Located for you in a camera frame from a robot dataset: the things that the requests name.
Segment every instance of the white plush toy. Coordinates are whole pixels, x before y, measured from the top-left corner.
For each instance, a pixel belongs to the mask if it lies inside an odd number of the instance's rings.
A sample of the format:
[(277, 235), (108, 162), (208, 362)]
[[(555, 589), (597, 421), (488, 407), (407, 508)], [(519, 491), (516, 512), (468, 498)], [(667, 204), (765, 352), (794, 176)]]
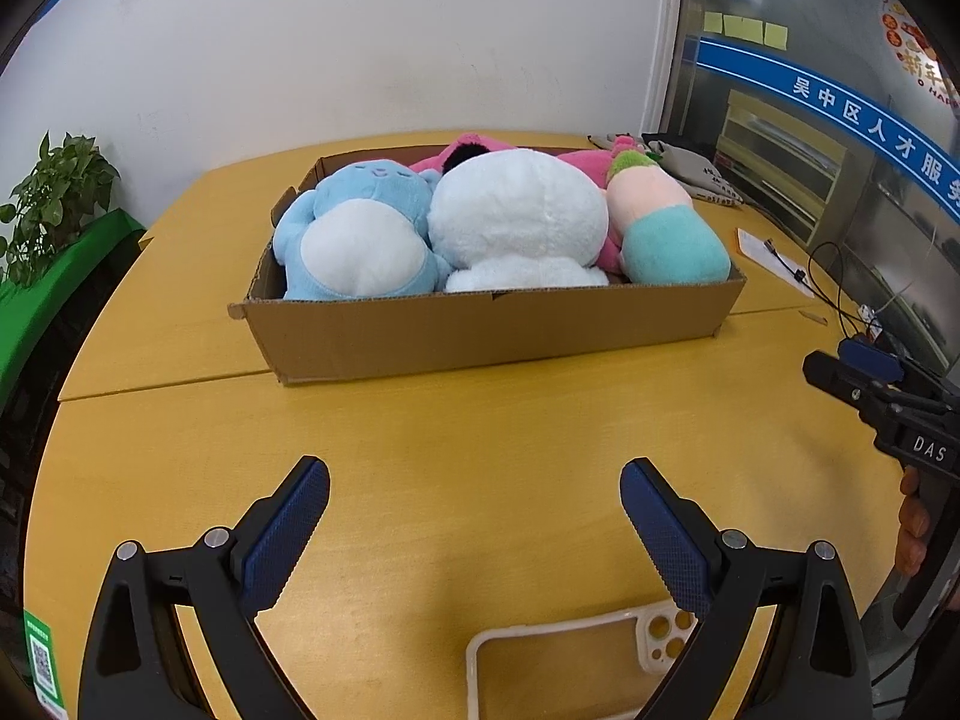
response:
[(607, 237), (607, 201), (582, 170), (528, 148), (453, 167), (427, 215), (435, 253), (455, 271), (445, 290), (483, 292), (608, 284), (592, 268)]

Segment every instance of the yellow table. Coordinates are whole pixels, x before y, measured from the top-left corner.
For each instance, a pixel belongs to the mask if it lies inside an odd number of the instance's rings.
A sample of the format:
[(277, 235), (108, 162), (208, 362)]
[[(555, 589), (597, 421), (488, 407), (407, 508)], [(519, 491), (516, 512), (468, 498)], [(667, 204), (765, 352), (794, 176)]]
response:
[[(891, 565), (899, 466), (803, 381), (803, 356), (839, 337), (835, 317), (784, 309), (730, 317), (717, 338), (597, 355), (288, 389), (261, 374), (64, 403), (32, 505), (26, 605), (53, 629), (67, 708), (75, 716), (117, 544), (170, 548), (232, 525), (301, 454), (328, 462), (330, 506), (259, 619), (320, 717), (463, 717), (477, 632), (664, 598), (618, 499), (619, 469), (638, 455), (720, 528), (786, 549), (833, 542), (862, 611)], [(736, 711), (769, 620), (716, 717)], [(202, 652), (195, 624), (187, 632)], [(217, 716), (235, 716), (199, 660)]]
[[(272, 154), (208, 173), (147, 233), (149, 245), (123, 280), (80, 351), (59, 398), (262, 373), (268, 369), (246, 322), (227, 316), (243, 298), (270, 240), (270, 209), (299, 184), (320, 156), (415, 143), (449, 143), (458, 132), (425, 132), (327, 143)], [(586, 138), (544, 133), (491, 132), (501, 140), (536, 146), (589, 148)], [(739, 254), (736, 228), (772, 237), (785, 256), (806, 256), (752, 208), (697, 202), (723, 239), (747, 285), (735, 314), (805, 307), (825, 310)], [(818, 283), (829, 283), (819, 268)]]

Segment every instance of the metal screw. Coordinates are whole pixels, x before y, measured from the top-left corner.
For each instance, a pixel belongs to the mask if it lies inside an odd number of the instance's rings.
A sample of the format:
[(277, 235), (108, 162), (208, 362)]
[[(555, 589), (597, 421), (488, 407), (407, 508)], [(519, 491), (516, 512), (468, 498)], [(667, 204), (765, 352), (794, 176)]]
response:
[(117, 547), (117, 557), (119, 557), (120, 560), (129, 560), (134, 555), (136, 555), (135, 541), (124, 541)]
[(743, 549), (747, 546), (747, 536), (740, 531), (723, 531), (723, 543), (731, 549)]
[(834, 557), (837, 556), (837, 551), (829, 541), (817, 541), (813, 547), (813, 551), (820, 560), (833, 560)]
[(226, 528), (213, 528), (203, 536), (203, 543), (211, 548), (222, 547), (229, 538), (230, 531), (227, 531)]

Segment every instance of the teal and peach plush toy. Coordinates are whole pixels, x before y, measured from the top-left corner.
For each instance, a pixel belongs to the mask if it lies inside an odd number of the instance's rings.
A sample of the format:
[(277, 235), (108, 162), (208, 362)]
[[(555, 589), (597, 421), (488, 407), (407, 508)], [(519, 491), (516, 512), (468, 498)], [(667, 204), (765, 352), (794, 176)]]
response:
[(607, 207), (623, 274), (635, 284), (712, 284), (730, 276), (723, 242), (683, 187), (649, 157), (624, 151), (613, 160)]
[(356, 300), (442, 289), (450, 265), (426, 244), (426, 215), (440, 172), (389, 159), (328, 175), (286, 210), (274, 256), (286, 300)]

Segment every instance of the blue gripper pad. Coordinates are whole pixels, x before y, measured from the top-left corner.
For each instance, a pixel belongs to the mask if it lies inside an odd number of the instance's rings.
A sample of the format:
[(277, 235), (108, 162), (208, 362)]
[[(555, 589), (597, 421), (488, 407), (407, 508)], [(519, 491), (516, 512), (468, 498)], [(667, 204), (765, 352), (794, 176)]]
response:
[(837, 346), (837, 357), (881, 384), (893, 384), (904, 379), (904, 368), (892, 354), (867, 346), (854, 338), (845, 338)]
[(329, 471), (313, 461), (244, 560), (240, 608), (248, 617), (277, 603), (329, 500)]
[(620, 502), (674, 603), (704, 619), (713, 597), (707, 558), (636, 462), (621, 471)]

